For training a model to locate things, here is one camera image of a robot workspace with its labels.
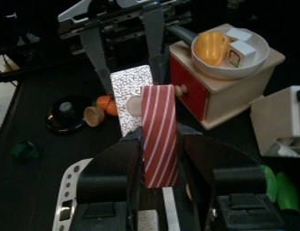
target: small block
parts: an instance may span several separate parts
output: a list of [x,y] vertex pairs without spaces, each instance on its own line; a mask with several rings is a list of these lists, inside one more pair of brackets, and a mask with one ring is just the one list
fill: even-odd
[[235,41],[230,44],[227,51],[227,63],[234,68],[243,68],[252,64],[255,57],[255,48],[243,41]]
[[230,30],[226,32],[226,35],[230,37],[231,41],[235,42],[238,40],[243,42],[248,42],[252,34],[248,32],[244,32],[239,29],[230,28]]

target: orange ball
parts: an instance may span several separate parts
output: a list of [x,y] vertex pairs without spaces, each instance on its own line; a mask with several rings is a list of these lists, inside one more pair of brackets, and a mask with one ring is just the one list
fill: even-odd
[[117,116],[116,102],[111,96],[100,96],[96,99],[96,106],[111,116]]
[[113,99],[109,100],[105,107],[105,113],[111,116],[117,116],[116,102]]
[[101,108],[103,111],[105,111],[105,109],[107,109],[107,105],[108,105],[109,100],[111,100],[111,96],[100,96],[96,99],[96,106],[99,108]]

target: green object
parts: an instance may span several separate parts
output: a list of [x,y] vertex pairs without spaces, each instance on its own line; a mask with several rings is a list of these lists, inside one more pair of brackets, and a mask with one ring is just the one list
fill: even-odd
[[39,151],[30,142],[24,141],[13,146],[10,155],[18,160],[28,160],[39,157]]
[[288,209],[300,213],[298,193],[284,173],[279,172],[276,174],[276,182],[279,186],[276,202],[280,210]]
[[275,175],[268,166],[262,165],[262,171],[266,175],[266,183],[267,183],[267,196],[271,203],[275,202],[276,194],[278,194],[278,182]]

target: red striped ribbon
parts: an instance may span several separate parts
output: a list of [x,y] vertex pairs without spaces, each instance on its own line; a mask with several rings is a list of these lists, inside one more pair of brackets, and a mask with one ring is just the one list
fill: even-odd
[[176,122],[173,87],[141,87],[144,186],[178,185]]

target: wooden box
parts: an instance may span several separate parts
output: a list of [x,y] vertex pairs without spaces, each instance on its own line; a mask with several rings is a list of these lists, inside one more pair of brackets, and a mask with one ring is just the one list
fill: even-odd
[[236,116],[262,97],[272,70],[284,59],[270,48],[268,57],[252,75],[243,79],[222,80],[207,76],[194,66],[191,48],[183,42],[172,43],[168,51],[171,84],[186,88],[179,99],[204,129]]

